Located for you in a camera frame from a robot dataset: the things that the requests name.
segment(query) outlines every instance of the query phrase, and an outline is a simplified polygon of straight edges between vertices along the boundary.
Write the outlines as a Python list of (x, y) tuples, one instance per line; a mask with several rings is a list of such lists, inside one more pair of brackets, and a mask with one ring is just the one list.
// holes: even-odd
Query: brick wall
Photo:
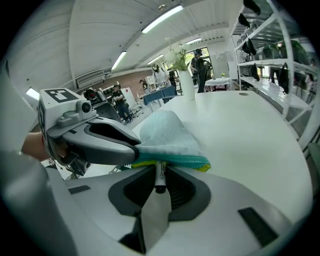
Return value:
[[(137, 93), (139, 95), (143, 94), (143, 92), (140, 90), (142, 87), (142, 84), (139, 83), (141, 79), (144, 79), (147, 76), (151, 76), (152, 71), (151, 70), (146, 70), (146, 71), (141, 71), (141, 72), (135, 72), (135, 73), (130, 73), (130, 74), (125, 74), (117, 77), (112, 77), (104, 81), (104, 83), (98, 83), (94, 86), (91, 86), (93, 89), (105, 89), (110, 86), (113, 86), (119, 82), (121, 85), (121, 88), (127, 88), (129, 87), (131, 89), (131, 92), (134, 97), (137, 96)], [(81, 90), (78, 92), (78, 94), (81, 94), (85, 90)]]

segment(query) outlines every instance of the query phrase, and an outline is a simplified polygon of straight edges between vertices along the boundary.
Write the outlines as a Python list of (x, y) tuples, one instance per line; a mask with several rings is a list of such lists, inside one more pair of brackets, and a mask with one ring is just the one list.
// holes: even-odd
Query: ceiling light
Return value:
[(165, 19), (169, 18), (171, 15), (174, 15), (183, 9), (184, 8), (179, 4), (176, 7), (167, 10), (166, 12), (161, 14), (158, 18), (156, 18), (154, 21), (152, 21), (149, 25), (147, 25), (144, 29), (142, 29), (141, 32), (144, 34), (148, 33), (151, 29), (153, 29), (160, 22), (163, 22)]
[(25, 94), (34, 98), (37, 101), (39, 100), (39, 96), (40, 96), (39, 92), (35, 91), (31, 87), (29, 88), (29, 90)]
[(119, 62), (120, 62), (121, 59), (126, 55), (126, 53), (127, 53), (126, 51), (121, 52), (119, 58), (118, 58), (118, 59), (116, 60), (116, 62), (113, 64), (111, 70), (114, 70), (114, 69), (118, 66)]
[(194, 39), (194, 40), (191, 40), (191, 41), (189, 41), (189, 42), (186, 42), (186, 44), (192, 44), (192, 43), (195, 43), (195, 42), (198, 42), (198, 41), (201, 41), (202, 39), (201, 39), (201, 37), (199, 37), (199, 38), (197, 38), (197, 39)]
[(159, 55), (158, 57), (156, 57), (156, 58), (154, 58), (153, 60), (151, 60), (150, 62), (148, 62), (147, 65), (155, 62), (156, 60), (158, 60), (159, 58), (162, 58), (163, 56), (164, 56), (163, 54)]

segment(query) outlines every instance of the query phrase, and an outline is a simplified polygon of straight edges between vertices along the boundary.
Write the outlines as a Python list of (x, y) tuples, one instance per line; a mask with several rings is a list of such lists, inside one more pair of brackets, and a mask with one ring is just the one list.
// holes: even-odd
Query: camera lens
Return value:
[(82, 104), (82, 111), (84, 113), (88, 113), (91, 110), (91, 106), (89, 103), (83, 103)]

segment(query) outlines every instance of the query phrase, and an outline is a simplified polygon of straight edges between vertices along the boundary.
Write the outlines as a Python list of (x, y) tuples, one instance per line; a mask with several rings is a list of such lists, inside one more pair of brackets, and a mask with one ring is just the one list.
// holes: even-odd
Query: black hanging object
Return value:
[(279, 86), (283, 88), (285, 94), (289, 93), (289, 75), (288, 75), (288, 65), (284, 63), (279, 72), (278, 77)]
[(252, 55), (256, 55), (257, 52), (254, 48), (254, 45), (252, 44), (251, 40), (248, 39), (248, 48), (249, 48), (249, 52), (252, 54)]
[(257, 70), (256, 64), (253, 64), (253, 66), (251, 66), (251, 74), (252, 74), (253, 78), (254, 78), (257, 82), (260, 81), (260, 77), (258, 76), (258, 70)]
[(246, 17), (242, 13), (240, 13), (238, 21), (241, 25), (250, 28), (250, 23), (247, 21)]
[(244, 42), (244, 44), (242, 45), (242, 50), (243, 50), (246, 54), (250, 54), (249, 47), (248, 47), (248, 45), (247, 45), (246, 42)]
[(256, 15), (260, 15), (260, 8), (253, 0), (243, 0), (243, 5), (254, 11)]

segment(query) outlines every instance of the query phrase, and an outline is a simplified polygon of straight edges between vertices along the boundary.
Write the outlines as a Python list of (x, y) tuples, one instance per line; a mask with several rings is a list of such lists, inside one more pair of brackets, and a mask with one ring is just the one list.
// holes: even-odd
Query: person in white shirt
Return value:
[(164, 83), (171, 85), (170, 75), (166, 69), (160, 68), (158, 64), (152, 65), (154, 80), (157, 81), (158, 86), (161, 87)]

